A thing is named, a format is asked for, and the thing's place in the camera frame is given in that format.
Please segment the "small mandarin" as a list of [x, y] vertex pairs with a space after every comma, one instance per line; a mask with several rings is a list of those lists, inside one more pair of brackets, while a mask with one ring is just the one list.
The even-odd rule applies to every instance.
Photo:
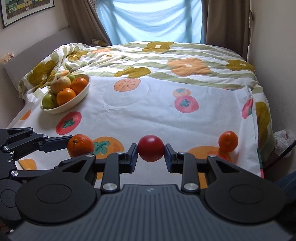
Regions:
[[91, 138], [83, 134], [74, 135], [67, 144], [67, 151], [70, 157], [74, 158], [94, 152], [94, 143]]
[[218, 145], [222, 151], [232, 152], [238, 146], [238, 136], [233, 131], [224, 132], [219, 137]]

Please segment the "red cherry tomato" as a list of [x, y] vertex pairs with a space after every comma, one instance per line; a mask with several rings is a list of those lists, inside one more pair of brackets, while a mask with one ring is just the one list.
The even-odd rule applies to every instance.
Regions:
[[222, 150], [219, 150], [219, 151], [218, 151], [218, 156], [219, 156], [220, 158], [222, 158], [222, 159], [224, 159], [224, 160], [230, 162], [230, 163], [232, 162], [232, 159], [231, 159], [230, 155], [229, 155], [227, 152], [224, 152], [224, 151], [222, 151]]
[[165, 152], [163, 141], [155, 135], [142, 137], [138, 142], [138, 154], [146, 162], [156, 162]]

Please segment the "large green apple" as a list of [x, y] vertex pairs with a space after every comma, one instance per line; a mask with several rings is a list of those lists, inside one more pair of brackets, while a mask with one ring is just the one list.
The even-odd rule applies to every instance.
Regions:
[[42, 100], [42, 106], [44, 109], [53, 109], [58, 106], [56, 96], [53, 93], [47, 93]]

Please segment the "large orange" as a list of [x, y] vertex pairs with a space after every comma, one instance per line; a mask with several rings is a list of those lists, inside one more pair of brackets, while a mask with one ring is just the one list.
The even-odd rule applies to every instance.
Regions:
[[70, 88], [78, 95], [88, 85], [88, 81], [83, 77], [77, 77], [70, 85]]
[[76, 97], [76, 93], [74, 90], [70, 88], [66, 88], [64, 90], [61, 90], [56, 97], [56, 101], [58, 106], [62, 106], [63, 104], [69, 102], [70, 100], [74, 99]]

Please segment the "wrinkled yellow-red apple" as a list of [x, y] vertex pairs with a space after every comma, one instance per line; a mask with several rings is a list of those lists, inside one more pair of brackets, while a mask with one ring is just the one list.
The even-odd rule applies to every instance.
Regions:
[[69, 88], [71, 86], [71, 80], [68, 76], [60, 76], [54, 79], [51, 83], [51, 91], [57, 95], [60, 91]]

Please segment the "small green apple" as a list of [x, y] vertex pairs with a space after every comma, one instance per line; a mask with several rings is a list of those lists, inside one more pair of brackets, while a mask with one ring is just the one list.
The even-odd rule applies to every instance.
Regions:
[[73, 82], [76, 79], [76, 77], [72, 74], [67, 75], [67, 77], [70, 79], [71, 82]]

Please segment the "cream oval duck bowl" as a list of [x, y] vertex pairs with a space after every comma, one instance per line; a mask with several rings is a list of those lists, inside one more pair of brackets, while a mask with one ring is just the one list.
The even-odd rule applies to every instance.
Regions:
[[78, 74], [78, 75], [76, 75], [76, 77], [82, 77], [88, 81], [88, 84], [86, 85], [86, 87], [76, 97], [74, 97], [73, 99], [71, 99], [67, 103], [65, 103], [61, 106], [58, 106], [56, 108], [53, 108], [53, 109], [45, 109], [42, 104], [42, 100], [43, 100], [43, 98], [42, 98], [40, 101], [40, 109], [46, 113], [58, 114], [58, 113], [63, 113], [65, 111], [75, 107], [77, 104], [79, 104], [79, 102], [81, 102], [82, 99], [88, 94], [88, 91], [90, 88], [90, 83], [91, 83], [91, 78], [87, 74]]

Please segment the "grey bed headboard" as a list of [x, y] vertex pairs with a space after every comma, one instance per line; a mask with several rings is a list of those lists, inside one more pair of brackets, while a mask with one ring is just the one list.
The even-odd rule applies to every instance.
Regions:
[[18, 84], [22, 77], [55, 49], [75, 42], [77, 42], [77, 38], [74, 31], [71, 28], [66, 28], [30, 46], [6, 63], [4, 69], [15, 89], [18, 89]]

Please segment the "floral striped duvet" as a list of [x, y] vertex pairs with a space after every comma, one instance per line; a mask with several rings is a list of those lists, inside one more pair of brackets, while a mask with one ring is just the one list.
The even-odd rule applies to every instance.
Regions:
[[100, 77], [152, 77], [159, 80], [237, 90], [252, 90], [263, 156], [275, 147], [267, 98], [255, 68], [239, 54], [216, 46], [177, 42], [130, 42], [99, 47], [65, 44], [27, 70], [18, 82], [20, 98], [28, 101], [58, 74], [86, 73]]

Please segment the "white plastic bag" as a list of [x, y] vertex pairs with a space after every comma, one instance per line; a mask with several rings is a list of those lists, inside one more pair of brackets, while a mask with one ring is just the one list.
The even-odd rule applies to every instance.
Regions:
[[280, 156], [295, 141], [295, 136], [289, 129], [284, 129], [274, 133], [275, 153]]

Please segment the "light blue sheer curtain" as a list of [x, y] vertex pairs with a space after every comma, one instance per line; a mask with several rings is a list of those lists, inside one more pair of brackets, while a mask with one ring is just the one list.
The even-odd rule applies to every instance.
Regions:
[[132, 41], [201, 42], [201, 1], [96, 1], [95, 9], [114, 45]]

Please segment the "wall socket sticker plate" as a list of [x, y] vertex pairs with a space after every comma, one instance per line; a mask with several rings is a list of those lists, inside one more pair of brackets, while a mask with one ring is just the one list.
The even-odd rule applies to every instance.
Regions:
[[0, 57], [0, 63], [5, 65], [6, 63], [8, 63], [10, 60], [12, 60], [14, 58], [14, 54], [13, 53], [7, 53], [4, 56]]

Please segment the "framed wall picture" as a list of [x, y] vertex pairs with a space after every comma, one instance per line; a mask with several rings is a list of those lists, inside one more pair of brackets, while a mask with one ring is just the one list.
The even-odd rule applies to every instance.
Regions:
[[53, 0], [1, 0], [3, 28], [54, 6]]

